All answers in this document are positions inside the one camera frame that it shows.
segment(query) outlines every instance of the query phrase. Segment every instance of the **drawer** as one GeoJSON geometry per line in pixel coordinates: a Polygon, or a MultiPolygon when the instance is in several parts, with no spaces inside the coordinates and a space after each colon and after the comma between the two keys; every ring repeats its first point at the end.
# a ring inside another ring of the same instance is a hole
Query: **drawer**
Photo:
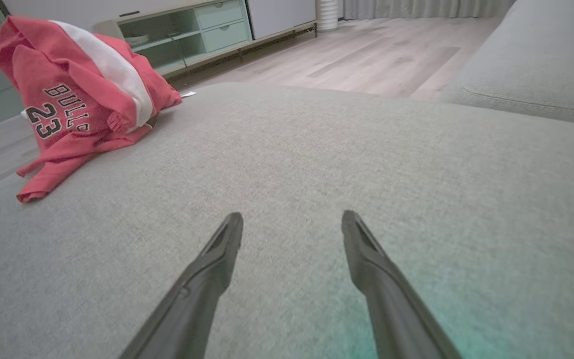
{"type": "Polygon", "coordinates": [[[201,29],[209,29],[210,27],[242,19],[243,10],[239,0],[230,0],[197,7],[196,16],[198,16],[201,29]]]}
{"type": "Polygon", "coordinates": [[[246,41],[248,40],[247,23],[241,21],[203,32],[203,39],[205,39],[205,48],[208,52],[246,41]]]}

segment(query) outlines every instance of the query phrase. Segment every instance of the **gray cushion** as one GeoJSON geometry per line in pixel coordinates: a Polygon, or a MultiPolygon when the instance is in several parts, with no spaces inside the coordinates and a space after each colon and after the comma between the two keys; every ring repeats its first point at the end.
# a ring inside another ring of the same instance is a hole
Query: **gray cushion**
{"type": "Polygon", "coordinates": [[[574,124],[220,84],[47,198],[0,182],[0,358],[111,359],[231,211],[209,359],[375,359],[358,211],[466,358],[574,358],[574,124]]]}
{"type": "Polygon", "coordinates": [[[574,0],[518,0],[440,100],[574,122],[574,0]]]}

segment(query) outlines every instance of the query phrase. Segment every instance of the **light wood flooring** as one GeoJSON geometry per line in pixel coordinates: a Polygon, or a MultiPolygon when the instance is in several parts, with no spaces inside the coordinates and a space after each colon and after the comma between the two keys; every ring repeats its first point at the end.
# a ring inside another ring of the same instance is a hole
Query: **light wood flooring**
{"type": "MultiPolygon", "coordinates": [[[[434,100],[497,27],[500,18],[342,21],[180,75],[180,91],[219,82],[261,82],[434,100]]],[[[21,116],[0,123],[0,179],[39,153],[21,116]]]]}

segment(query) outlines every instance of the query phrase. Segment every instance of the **white cylindrical floor lamp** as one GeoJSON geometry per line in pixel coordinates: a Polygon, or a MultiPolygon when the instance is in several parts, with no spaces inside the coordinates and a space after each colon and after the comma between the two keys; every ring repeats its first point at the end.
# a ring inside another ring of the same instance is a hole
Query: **white cylindrical floor lamp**
{"type": "Polygon", "coordinates": [[[338,30],[338,0],[318,0],[318,31],[338,30]]]}

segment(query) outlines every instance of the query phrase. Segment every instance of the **gray curtain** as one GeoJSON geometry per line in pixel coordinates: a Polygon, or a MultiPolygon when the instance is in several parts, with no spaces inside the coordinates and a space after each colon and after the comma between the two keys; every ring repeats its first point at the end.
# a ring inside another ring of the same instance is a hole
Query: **gray curtain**
{"type": "Polygon", "coordinates": [[[515,0],[344,0],[344,18],[501,16],[515,0]]]}

